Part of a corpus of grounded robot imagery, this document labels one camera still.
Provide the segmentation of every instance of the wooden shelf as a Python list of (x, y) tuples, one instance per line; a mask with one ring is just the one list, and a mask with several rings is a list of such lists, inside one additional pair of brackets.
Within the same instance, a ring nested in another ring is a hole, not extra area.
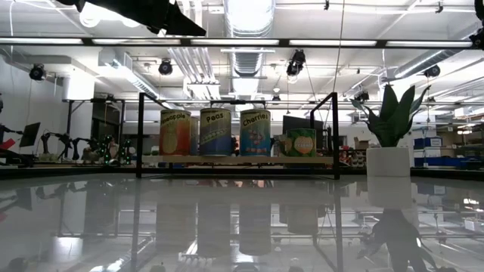
[(297, 163), (297, 164), (333, 164), (333, 157), (266, 157), (266, 156), (143, 156), (143, 162), (172, 163)]

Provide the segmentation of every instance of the white planter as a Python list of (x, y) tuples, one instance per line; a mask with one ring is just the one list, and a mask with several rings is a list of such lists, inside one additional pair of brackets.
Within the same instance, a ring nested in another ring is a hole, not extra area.
[(368, 200), (385, 209), (412, 207), (410, 159), (401, 147), (368, 148)]

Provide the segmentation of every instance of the ventilation duct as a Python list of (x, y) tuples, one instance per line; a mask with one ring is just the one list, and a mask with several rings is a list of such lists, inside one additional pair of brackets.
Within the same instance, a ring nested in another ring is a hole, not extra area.
[[(268, 38), (274, 22), (275, 0), (224, 0), (225, 28), (230, 38)], [(260, 75), (263, 53), (231, 53), (232, 75)], [(233, 79), (237, 93), (256, 92), (258, 79)]]
[[(463, 31), (459, 32), (456, 36), (451, 37), (452, 40), (468, 40), (469, 36), (474, 34), (476, 30), (479, 29), (479, 24), (475, 23), (472, 26), (467, 27)], [(406, 64), (398, 67), (392, 72), (393, 78), (388, 78), (387, 81), (391, 82), (393, 80), (405, 79), (409, 76), (413, 76), (416, 73), (423, 72), (430, 67), (438, 64), (443, 60), (462, 52), (462, 49), (449, 49), (449, 50), (431, 50), (419, 57), (410, 60)]]

